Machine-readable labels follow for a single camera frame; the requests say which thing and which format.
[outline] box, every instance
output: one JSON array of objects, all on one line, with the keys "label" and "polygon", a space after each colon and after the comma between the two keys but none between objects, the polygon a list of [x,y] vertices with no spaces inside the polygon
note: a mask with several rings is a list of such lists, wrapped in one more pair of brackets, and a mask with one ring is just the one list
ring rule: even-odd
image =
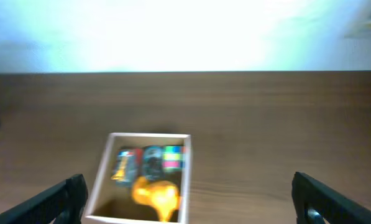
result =
[{"label": "box", "polygon": [[155,209],[138,205],[131,190],[118,187],[111,180],[116,154],[122,146],[183,145],[183,171],[175,177],[181,194],[180,209],[173,213],[171,223],[188,223],[188,202],[191,173],[191,136],[189,134],[111,133],[99,164],[97,178],[86,207],[85,216],[104,223],[160,223]]}]

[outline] wooden table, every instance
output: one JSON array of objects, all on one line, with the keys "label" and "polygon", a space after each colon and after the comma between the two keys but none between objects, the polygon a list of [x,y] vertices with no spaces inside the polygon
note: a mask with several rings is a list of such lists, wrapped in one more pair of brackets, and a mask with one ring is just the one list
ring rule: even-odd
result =
[{"label": "wooden table", "polygon": [[190,223],[295,223],[295,171],[371,209],[371,72],[1,75],[0,120],[0,212],[114,131],[192,134]]}]

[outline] item in box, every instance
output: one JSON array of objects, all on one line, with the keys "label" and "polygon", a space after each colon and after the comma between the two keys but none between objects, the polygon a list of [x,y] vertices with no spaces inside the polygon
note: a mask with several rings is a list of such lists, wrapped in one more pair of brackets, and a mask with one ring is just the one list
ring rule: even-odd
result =
[{"label": "item in box", "polygon": [[164,146],[163,169],[166,173],[181,171],[183,167],[183,146]]},{"label": "item in box", "polygon": [[161,222],[170,221],[173,212],[179,209],[181,202],[175,184],[166,180],[150,183],[145,177],[139,177],[134,182],[132,198],[138,204],[154,208]]},{"label": "item in box", "polygon": [[164,176],[162,168],[163,149],[160,146],[147,146],[144,149],[142,175],[148,180],[158,180]]},{"label": "item in box", "polygon": [[140,160],[142,157],[141,149],[122,149],[117,154],[116,165],[112,180],[123,187],[131,187],[139,174]]}]

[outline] wall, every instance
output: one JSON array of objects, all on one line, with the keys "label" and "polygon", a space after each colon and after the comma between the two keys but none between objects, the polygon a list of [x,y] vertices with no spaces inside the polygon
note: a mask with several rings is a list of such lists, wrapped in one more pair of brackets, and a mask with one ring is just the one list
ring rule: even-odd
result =
[{"label": "wall", "polygon": [[0,1],[0,73],[371,70],[364,2]]}]

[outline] yellow toy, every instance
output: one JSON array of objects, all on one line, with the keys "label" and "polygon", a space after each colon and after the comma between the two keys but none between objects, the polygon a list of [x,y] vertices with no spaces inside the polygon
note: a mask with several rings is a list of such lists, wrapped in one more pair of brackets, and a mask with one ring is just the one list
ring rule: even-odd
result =
[{"label": "yellow toy", "polygon": [[132,198],[136,203],[154,208],[161,222],[168,222],[175,210],[179,209],[181,197],[178,187],[166,180],[149,183],[145,177],[134,182]]}]

